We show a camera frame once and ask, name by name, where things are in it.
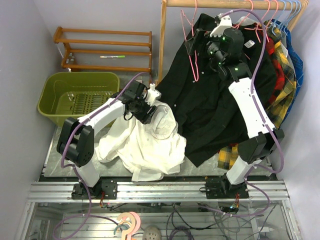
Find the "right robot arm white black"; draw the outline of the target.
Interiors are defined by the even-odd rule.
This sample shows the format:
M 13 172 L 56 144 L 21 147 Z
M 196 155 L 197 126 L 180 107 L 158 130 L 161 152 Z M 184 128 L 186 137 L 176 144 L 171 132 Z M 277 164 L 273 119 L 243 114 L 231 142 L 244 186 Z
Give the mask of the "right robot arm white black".
M 242 32 L 233 27 L 225 27 L 218 34 L 199 28 L 185 42 L 189 55 L 196 50 L 205 50 L 210 66 L 235 99 L 247 129 L 248 139 L 238 144 L 238 157 L 220 186 L 220 192 L 226 198 L 238 192 L 238 186 L 247 180 L 253 168 L 279 147 L 285 136 L 283 130 L 276 129 L 271 122 L 258 97 L 254 85 L 256 73 L 241 60 L 243 45 Z

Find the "pink wire hanger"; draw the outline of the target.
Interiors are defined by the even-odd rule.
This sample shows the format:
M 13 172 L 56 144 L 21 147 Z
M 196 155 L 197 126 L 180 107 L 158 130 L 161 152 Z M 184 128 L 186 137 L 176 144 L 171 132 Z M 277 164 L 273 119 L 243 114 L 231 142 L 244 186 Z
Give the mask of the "pink wire hanger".
M 180 20 L 181 20 L 181 26 L 182 26 L 182 31 L 183 31 L 183 36 L 184 36 L 184 41 L 185 43 L 187 42 L 187 34 L 186 34 L 186 30 L 185 30 L 185 26 L 184 26 L 184 19 L 188 22 L 188 24 L 191 27 L 191 36 L 193 37 L 195 35 L 194 33 L 194 21 L 195 21 L 195 17 L 196 17 L 196 13 L 197 13 L 197 0 L 194 1 L 195 7 L 194 7 L 194 13 L 193 13 L 193 17 L 192 20 L 189 21 L 189 19 L 187 18 L 185 12 L 181 9 L 180 10 Z M 191 70 L 192 70 L 192 74 L 193 74 L 193 82 L 196 83 L 199 81 L 199 68 L 198 68 L 198 58 L 197 58 L 197 51 L 194 51 L 194 61 L 192 60 L 192 57 L 190 55 L 188 55 L 189 58 L 189 63 L 191 66 Z

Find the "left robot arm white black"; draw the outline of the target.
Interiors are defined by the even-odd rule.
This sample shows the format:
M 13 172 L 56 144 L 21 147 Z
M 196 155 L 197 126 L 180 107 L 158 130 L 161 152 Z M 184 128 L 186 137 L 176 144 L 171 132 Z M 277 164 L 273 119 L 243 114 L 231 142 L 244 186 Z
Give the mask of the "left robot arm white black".
M 56 150 L 61 154 L 61 160 L 68 161 L 68 166 L 75 169 L 89 198 L 96 199 L 102 193 L 102 186 L 98 183 L 100 176 L 92 162 L 97 133 L 128 113 L 142 124 L 149 124 L 157 109 L 155 102 L 160 98 L 161 93 L 155 84 L 146 87 L 134 80 L 89 114 L 64 121 Z

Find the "white shirt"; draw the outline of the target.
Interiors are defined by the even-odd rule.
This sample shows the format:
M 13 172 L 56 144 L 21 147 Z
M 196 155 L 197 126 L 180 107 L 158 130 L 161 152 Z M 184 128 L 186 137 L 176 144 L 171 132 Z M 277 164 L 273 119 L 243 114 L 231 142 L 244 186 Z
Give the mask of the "white shirt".
M 132 173 L 133 182 L 163 179 L 177 174 L 185 158 L 187 140 L 178 133 L 178 123 L 168 104 L 156 101 L 149 124 L 133 117 L 117 118 L 95 148 L 100 163 L 119 157 Z

